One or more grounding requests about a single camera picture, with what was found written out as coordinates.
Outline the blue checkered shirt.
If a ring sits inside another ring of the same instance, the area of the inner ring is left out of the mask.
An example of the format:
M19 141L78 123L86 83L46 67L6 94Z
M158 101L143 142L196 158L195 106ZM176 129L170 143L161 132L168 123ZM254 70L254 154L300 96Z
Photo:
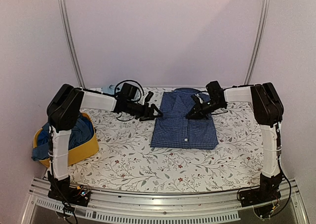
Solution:
M156 118L150 146L152 148L181 148L213 150L219 144L212 115L203 119L187 119L195 102L210 100L205 92L193 88L178 88L162 94L160 111Z

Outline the light blue t-shirt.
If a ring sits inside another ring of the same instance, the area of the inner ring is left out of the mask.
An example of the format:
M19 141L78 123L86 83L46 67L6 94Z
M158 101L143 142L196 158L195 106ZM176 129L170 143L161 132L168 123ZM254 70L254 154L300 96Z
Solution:
M113 94L115 94L115 87L116 87L115 85L109 85L106 87L102 87L101 92L113 95Z

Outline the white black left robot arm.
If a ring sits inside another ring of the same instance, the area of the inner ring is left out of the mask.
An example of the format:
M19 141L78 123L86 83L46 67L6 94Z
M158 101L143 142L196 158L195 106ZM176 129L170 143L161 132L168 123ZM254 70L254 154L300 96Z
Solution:
M69 84L61 86L46 110L51 132L50 173L54 179L65 180L69 177L69 139L81 109L99 109L118 114L123 112L139 121L163 116L155 104L149 104L152 92L148 92L143 103L140 103L136 91L137 87L129 83L123 83L120 91L114 94L75 88Z

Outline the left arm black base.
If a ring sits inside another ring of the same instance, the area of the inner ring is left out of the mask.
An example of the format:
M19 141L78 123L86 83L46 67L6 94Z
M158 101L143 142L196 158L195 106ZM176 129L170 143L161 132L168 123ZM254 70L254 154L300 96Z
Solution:
M83 207L88 206L90 195L90 189L84 188L82 185L72 187L68 183L61 181L51 183L50 191L48 192L48 197L51 199Z

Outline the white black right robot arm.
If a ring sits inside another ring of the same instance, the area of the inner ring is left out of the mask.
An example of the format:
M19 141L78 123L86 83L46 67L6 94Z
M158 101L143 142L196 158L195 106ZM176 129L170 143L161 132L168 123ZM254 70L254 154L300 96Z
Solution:
M207 119L217 109L227 108L228 103L247 102L251 105L254 118L260 126L263 142L263 168L260 183L264 183L255 192L259 202L266 202L274 195L270 184L280 183L282 173L279 163L281 156L281 122L284 113L282 101L272 83L232 86L222 88L218 81L206 85L209 100L204 101L198 93L191 96L194 105L186 114L189 120Z

